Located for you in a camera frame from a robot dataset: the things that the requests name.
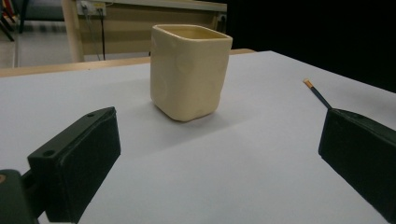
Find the white table surface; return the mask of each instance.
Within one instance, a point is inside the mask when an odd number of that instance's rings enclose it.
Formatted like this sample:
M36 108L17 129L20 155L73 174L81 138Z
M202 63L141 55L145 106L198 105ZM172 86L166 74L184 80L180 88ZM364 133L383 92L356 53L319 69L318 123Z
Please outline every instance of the white table surface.
M306 77L396 130L396 94L264 51L231 56L218 110L187 123L151 102L148 63L0 78L0 169L25 173L31 152L115 106L121 155L81 224L387 223L319 156L326 107Z

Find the power outlet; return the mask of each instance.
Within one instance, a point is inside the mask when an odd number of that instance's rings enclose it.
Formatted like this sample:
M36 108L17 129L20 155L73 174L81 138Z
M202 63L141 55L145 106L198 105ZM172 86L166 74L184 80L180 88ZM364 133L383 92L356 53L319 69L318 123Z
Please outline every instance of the power outlet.
M87 8L89 16L99 16L98 9L102 9L102 13L106 15L106 3L105 2L94 2L94 1L76 1L77 14L84 16L83 8Z

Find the beige cup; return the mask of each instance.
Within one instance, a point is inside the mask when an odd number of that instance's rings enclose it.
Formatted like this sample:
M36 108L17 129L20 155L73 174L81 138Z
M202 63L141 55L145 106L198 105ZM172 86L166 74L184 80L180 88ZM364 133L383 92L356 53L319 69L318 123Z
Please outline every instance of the beige cup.
M151 99L171 119L188 121L219 106L233 39L197 25L151 30Z

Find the orange brush tip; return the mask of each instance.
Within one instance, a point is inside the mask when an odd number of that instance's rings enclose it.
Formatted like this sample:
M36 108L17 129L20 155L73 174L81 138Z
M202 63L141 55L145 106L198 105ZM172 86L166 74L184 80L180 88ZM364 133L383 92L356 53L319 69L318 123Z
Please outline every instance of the orange brush tip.
M304 79L304 83L305 83L305 85L306 85L309 89L311 89L312 87L314 87L314 85L312 85L312 83L309 81L308 78Z

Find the gray floor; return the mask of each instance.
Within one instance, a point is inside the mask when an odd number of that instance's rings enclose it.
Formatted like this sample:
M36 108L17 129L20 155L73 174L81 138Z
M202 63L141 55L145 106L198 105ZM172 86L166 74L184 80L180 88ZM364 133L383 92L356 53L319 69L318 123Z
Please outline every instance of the gray floor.
M17 30L16 23L10 22ZM26 21L22 34L0 34L0 68L71 63L67 33L62 21Z

